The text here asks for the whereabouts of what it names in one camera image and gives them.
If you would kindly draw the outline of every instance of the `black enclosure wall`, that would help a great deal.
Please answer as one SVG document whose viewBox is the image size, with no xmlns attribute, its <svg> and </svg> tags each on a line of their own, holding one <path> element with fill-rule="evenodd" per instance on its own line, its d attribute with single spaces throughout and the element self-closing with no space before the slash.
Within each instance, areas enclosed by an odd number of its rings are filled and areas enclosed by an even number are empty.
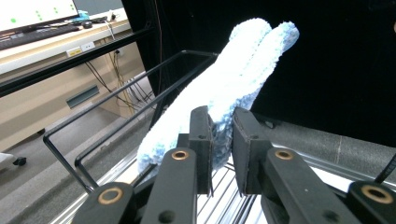
<svg viewBox="0 0 396 224">
<path fill-rule="evenodd" d="M 259 17 L 273 27 L 293 21 L 301 36 L 280 58 L 251 111 L 258 118 L 396 147 L 393 1 L 123 0 L 123 4 L 134 30 L 161 25 L 151 39 L 138 42 L 147 69 L 160 61 L 160 47 L 163 59 L 182 49 L 221 52 L 231 30 L 242 21 Z M 184 67 L 171 69 L 164 72 L 164 85 L 177 80 Z M 159 80 L 150 82 L 156 90 Z"/>
</svg>

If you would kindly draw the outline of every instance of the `black wire frame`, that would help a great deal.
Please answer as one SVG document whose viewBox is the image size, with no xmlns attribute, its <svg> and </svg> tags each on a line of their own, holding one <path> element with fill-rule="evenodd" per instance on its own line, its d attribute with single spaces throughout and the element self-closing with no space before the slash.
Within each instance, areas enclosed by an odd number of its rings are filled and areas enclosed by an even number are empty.
<svg viewBox="0 0 396 224">
<path fill-rule="evenodd" d="M 168 87 L 166 90 L 161 92 L 157 97 L 155 97 L 151 102 L 149 102 L 145 107 L 142 109 L 138 110 L 136 113 L 134 113 L 130 118 L 125 120 L 122 124 L 119 126 L 115 127 L 113 130 L 110 132 L 106 133 L 104 136 L 102 136 L 100 139 L 98 139 L 96 142 L 91 144 L 89 147 L 87 147 L 85 150 L 83 150 L 75 159 L 75 166 L 76 168 L 80 171 L 81 175 L 83 175 L 86 180 L 89 182 L 90 185 L 86 184 L 85 181 L 80 177 L 78 172 L 71 166 L 71 164 L 66 160 L 66 158 L 62 155 L 62 153 L 59 151 L 59 149 L 50 141 L 50 137 L 59 132 L 62 128 L 66 127 L 67 125 L 71 124 L 75 120 L 81 118 L 85 114 L 89 113 L 90 111 L 94 110 L 96 107 L 101 105 L 102 103 L 106 102 L 110 98 L 116 96 L 120 92 L 126 90 L 130 86 L 134 85 L 136 82 L 139 80 L 143 79 L 144 77 L 148 77 L 149 75 L 154 74 L 158 70 L 160 70 L 163 66 L 173 62 L 174 60 L 185 56 L 185 55 L 196 55 L 196 56 L 205 56 L 207 57 L 206 60 L 203 62 L 199 63 L 196 65 L 194 68 L 192 68 L 184 77 L 182 77 L 180 80 L 175 82 L 173 85 Z M 143 112 L 145 112 L 147 109 L 151 108 L 153 105 L 157 104 L 160 102 L 165 96 L 167 96 L 170 92 L 175 90 L 177 87 L 179 87 L 181 84 L 192 78 L 193 76 L 196 76 L 197 74 L 201 73 L 206 69 L 210 64 L 212 64 L 218 54 L 217 53 L 212 53 L 212 52 L 202 52 L 202 51 L 195 51 L 195 50 L 182 50 L 181 52 L 175 54 L 174 56 L 170 57 L 169 59 L 163 61 L 162 63 L 158 64 L 157 66 L 153 67 L 149 71 L 147 71 L 145 74 L 143 74 L 140 77 L 135 78 L 133 81 L 126 83 L 124 86 L 118 88 L 116 91 L 111 92 L 108 96 L 104 97 L 100 101 L 96 102 L 95 104 L 87 107 L 84 110 L 79 111 L 77 114 L 74 116 L 70 117 L 69 119 L 65 120 L 61 124 L 57 125 L 56 127 L 46 131 L 46 133 L 43 136 L 43 141 L 44 144 L 49 148 L 49 150 L 54 154 L 54 156 L 58 159 L 58 161 L 64 166 L 64 168 L 69 172 L 71 176 L 73 176 L 77 182 L 85 189 L 87 193 L 91 193 L 94 189 L 98 188 L 98 184 L 96 181 L 92 178 L 92 176 L 88 173 L 87 169 L 83 166 L 82 161 L 85 157 L 87 157 L 89 154 L 94 152 L 99 146 L 101 146 L 107 139 L 109 139 L 112 135 L 114 135 L 116 132 L 121 130 L 123 127 L 125 127 L 128 123 L 132 122 L 135 120 L 139 115 L 141 115 Z"/>
</svg>

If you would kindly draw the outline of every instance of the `desk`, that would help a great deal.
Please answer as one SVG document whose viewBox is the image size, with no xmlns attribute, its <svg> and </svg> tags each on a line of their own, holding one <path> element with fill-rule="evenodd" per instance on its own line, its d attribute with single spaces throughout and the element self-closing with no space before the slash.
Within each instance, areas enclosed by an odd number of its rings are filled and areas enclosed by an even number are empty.
<svg viewBox="0 0 396 224">
<path fill-rule="evenodd" d="M 114 13 L 117 18 L 111 22 L 111 26 L 116 39 L 118 36 L 131 33 L 123 8 L 115 10 Z M 0 51 L 0 82 L 60 62 L 66 59 L 65 52 L 68 49 L 89 42 L 99 46 L 112 40 L 113 37 L 106 24 L 94 24 L 91 29 L 81 29 L 78 32 L 2 50 Z M 118 65 L 124 80 L 144 72 L 135 43 L 123 47 L 122 51 Z M 91 63 L 106 85 L 111 90 L 115 90 L 120 83 L 112 63 L 112 56 L 106 54 L 92 60 Z M 92 86 L 97 86 L 99 93 L 84 104 L 106 96 L 108 90 L 95 78 L 89 67 L 82 64 L 0 98 L 0 152 L 78 109 L 83 104 L 70 108 L 66 101 Z M 104 105 L 104 108 L 123 117 L 130 117 L 134 113 L 131 108 L 119 104 L 116 100 L 110 101 Z"/>
</svg>

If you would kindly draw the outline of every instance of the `gray floor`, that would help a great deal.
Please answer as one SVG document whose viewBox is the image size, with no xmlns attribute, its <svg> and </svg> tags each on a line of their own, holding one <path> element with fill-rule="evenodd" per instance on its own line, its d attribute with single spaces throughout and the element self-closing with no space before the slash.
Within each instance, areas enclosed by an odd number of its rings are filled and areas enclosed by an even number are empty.
<svg viewBox="0 0 396 224">
<path fill-rule="evenodd" d="M 55 145 L 73 162 L 93 140 L 124 119 L 98 108 L 53 136 Z M 138 146 L 149 128 L 150 116 L 125 128 L 84 164 L 95 179 Z M 262 129 L 275 144 L 290 147 L 365 175 L 375 176 L 396 153 L 360 140 L 279 122 Z M 0 223 L 49 223 L 78 196 L 83 188 L 50 153 L 38 134 L 12 148 L 9 153 L 27 157 L 26 165 L 0 171 Z M 396 182 L 396 174 L 389 178 Z"/>
</svg>

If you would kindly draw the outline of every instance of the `monitor screen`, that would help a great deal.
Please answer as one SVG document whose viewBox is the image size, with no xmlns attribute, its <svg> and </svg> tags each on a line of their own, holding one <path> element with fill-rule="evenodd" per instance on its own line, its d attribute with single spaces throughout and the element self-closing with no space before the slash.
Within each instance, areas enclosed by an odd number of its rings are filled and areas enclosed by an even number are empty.
<svg viewBox="0 0 396 224">
<path fill-rule="evenodd" d="M 0 12 L 0 35 L 78 16 L 73 0 L 12 0 Z"/>
</svg>

